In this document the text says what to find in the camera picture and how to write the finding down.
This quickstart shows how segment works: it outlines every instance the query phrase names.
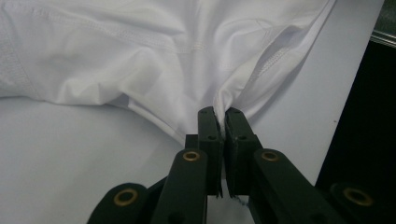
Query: white cloth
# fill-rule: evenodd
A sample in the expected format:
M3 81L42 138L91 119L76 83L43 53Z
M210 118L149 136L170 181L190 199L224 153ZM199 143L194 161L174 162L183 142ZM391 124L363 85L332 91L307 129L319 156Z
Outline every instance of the white cloth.
M131 108L182 142L196 112L253 116L334 0L3 0L0 96Z

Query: white garment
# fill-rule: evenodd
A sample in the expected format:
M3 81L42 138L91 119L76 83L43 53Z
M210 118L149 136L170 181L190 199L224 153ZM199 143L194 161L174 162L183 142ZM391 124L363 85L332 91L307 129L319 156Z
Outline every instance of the white garment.
M131 108L184 141L196 113L253 116L334 0L3 0L0 96Z

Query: white table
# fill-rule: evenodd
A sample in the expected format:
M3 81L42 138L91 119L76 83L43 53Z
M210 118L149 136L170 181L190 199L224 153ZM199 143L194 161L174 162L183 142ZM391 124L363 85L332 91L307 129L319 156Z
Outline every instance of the white table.
M260 115L253 131L284 152L311 182L347 100L382 1L339 0L301 72ZM147 187L169 172L182 146L134 112L0 100L0 223L85 223L105 193ZM209 199L207 223L252 223L248 209Z

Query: fabric texture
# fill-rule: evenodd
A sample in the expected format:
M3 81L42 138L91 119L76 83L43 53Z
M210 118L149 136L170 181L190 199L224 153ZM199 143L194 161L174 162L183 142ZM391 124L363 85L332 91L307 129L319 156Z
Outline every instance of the fabric texture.
M0 97L114 104L177 141L213 105L251 117L303 61L334 0L2 0Z

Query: white fabric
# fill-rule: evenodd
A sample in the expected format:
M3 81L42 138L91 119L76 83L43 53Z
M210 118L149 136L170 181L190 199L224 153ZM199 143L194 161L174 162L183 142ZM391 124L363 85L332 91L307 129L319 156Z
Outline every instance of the white fabric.
M114 103L179 142L196 112L253 116L304 60L334 0L3 0L0 96Z

